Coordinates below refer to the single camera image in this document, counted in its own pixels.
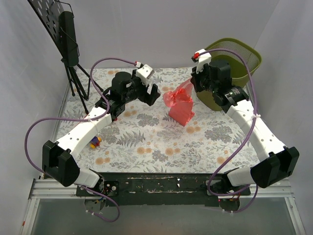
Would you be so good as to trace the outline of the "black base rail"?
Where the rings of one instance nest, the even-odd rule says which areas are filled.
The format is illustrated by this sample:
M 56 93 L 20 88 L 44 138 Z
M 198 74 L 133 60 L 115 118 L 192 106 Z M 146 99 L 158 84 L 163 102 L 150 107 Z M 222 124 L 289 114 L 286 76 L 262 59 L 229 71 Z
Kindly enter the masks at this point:
M 119 206 L 203 205 L 218 207 L 219 198 L 209 195 L 205 184 L 210 174 L 195 173 L 104 173 L 94 188 Z

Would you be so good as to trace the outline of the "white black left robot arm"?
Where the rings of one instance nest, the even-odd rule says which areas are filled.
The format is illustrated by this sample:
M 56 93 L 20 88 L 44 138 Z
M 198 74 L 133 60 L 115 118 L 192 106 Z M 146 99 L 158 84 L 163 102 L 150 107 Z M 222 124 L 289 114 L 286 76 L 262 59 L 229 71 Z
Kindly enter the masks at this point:
M 103 91 L 102 98 L 82 122 L 55 142 L 47 141 L 43 145 L 43 171 L 65 187 L 84 185 L 92 195 L 100 195 L 104 184 L 99 174 L 79 167 L 76 158 L 103 128 L 125 111 L 127 103 L 136 99 L 149 106 L 155 103 L 160 93 L 156 84 L 150 86 L 148 83 L 153 73 L 154 70 L 148 65 L 132 73 L 116 73 L 111 86 Z

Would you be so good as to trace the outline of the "red torn trash bag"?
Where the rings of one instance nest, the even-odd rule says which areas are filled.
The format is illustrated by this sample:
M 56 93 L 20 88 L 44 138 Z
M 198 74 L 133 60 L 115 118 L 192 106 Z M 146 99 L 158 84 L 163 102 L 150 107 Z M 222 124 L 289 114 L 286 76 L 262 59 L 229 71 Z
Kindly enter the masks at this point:
M 193 99 L 191 97 L 193 84 L 191 79 L 184 81 L 174 91 L 163 94 L 163 101 L 170 108 L 169 117 L 185 126 L 194 116 Z

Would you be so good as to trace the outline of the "colourful toy figure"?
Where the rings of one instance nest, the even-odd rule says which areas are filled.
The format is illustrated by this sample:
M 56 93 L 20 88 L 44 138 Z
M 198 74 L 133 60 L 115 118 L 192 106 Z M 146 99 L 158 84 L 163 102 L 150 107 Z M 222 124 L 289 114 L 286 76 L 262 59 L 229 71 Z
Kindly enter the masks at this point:
M 93 137 L 92 140 L 90 141 L 90 147 L 92 149 L 95 149 L 96 147 L 98 147 L 100 145 L 100 142 L 102 141 L 102 139 L 100 137 Z

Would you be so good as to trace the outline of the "green plastic trash bin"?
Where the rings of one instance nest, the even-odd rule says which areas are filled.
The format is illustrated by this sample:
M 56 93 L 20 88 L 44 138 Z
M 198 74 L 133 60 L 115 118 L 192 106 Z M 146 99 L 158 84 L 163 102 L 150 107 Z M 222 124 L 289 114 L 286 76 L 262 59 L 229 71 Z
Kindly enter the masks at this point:
M 262 63 L 261 55 L 254 48 L 234 38 L 219 39 L 204 49 L 211 50 L 216 48 L 228 49 L 239 54 L 246 62 L 251 74 L 253 74 Z M 215 51 L 210 54 L 212 61 L 224 59 L 230 64 L 232 84 L 234 86 L 240 86 L 243 88 L 247 84 L 249 81 L 247 71 L 244 64 L 237 56 L 226 51 Z M 209 109 L 213 111 L 222 110 L 222 108 L 215 103 L 211 92 L 202 91 L 197 92 L 196 95 Z

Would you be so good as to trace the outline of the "floral patterned table mat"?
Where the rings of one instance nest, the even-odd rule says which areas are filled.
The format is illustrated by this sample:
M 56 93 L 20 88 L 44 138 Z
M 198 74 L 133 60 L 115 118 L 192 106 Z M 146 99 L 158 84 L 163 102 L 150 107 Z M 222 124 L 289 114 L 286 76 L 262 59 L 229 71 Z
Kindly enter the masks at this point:
M 245 135 L 225 113 L 206 107 L 197 96 L 194 117 L 182 126 L 169 117 L 162 98 L 153 106 L 139 100 L 126 105 L 115 122 L 98 133 L 96 148 L 85 146 L 76 162 L 97 172 L 212 173 L 258 164 Z

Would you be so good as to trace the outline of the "black music stand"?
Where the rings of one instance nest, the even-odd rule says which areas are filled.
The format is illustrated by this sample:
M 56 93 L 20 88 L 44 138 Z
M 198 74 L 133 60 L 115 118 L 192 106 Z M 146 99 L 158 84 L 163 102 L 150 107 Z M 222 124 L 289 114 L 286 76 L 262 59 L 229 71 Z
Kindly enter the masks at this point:
M 66 70 L 72 96 L 75 96 L 74 89 L 76 89 L 85 113 L 88 114 L 85 102 L 89 99 L 91 79 L 87 71 L 79 64 L 80 52 L 71 5 L 63 0 L 29 0 L 28 3 L 61 54 L 61 62 Z M 87 76 L 87 90 L 84 90 L 75 68 L 79 68 Z

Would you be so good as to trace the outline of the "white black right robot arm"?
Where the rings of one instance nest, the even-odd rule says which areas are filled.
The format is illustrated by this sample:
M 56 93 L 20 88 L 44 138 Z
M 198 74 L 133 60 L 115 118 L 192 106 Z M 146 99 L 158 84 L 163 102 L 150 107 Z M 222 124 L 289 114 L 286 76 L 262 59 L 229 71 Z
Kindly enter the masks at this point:
M 287 147 L 266 126 L 247 93 L 232 85 L 231 68 L 226 60 L 198 61 L 192 69 L 195 91 L 210 91 L 215 103 L 232 118 L 252 144 L 259 163 L 253 167 L 229 170 L 221 180 L 211 183 L 213 193 L 234 194 L 239 187 L 256 184 L 266 188 L 292 175 L 299 158 L 295 147 Z

